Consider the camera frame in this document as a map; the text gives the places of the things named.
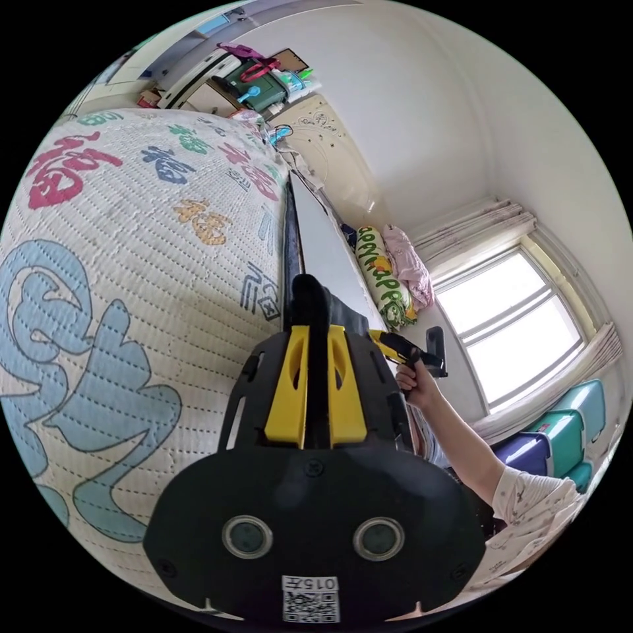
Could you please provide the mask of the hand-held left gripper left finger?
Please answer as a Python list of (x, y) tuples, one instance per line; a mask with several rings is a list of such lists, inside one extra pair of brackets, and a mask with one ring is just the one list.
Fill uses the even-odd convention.
[(302, 449), (305, 443), (309, 327), (293, 326), (282, 359), (264, 434), (269, 442)]

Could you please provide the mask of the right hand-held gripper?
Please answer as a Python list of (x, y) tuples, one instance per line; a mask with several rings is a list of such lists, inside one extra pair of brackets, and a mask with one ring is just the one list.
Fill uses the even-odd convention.
[(424, 353), (398, 333), (371, 330), (371, 340), (383, 354), (388, 354), (388, 359), (393, 364), (405, 365), (406, 367), (414, 367), (418, 361), (424, 364)]

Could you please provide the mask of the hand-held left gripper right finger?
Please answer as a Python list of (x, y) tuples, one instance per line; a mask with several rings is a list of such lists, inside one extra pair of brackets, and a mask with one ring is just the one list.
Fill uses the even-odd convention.
[(367, 428), (343, 326), (329, 328), (327, 361), (330, 447), (362, 443)]

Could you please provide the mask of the person's right hand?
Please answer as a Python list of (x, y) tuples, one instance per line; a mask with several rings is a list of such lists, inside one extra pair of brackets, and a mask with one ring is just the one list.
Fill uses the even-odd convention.
[(442, 399), (434, 378), (421, 361), (416, 362), (413, 368), (398, 365), (395, 378), (409, 404), (421, 411), (427, 411)]

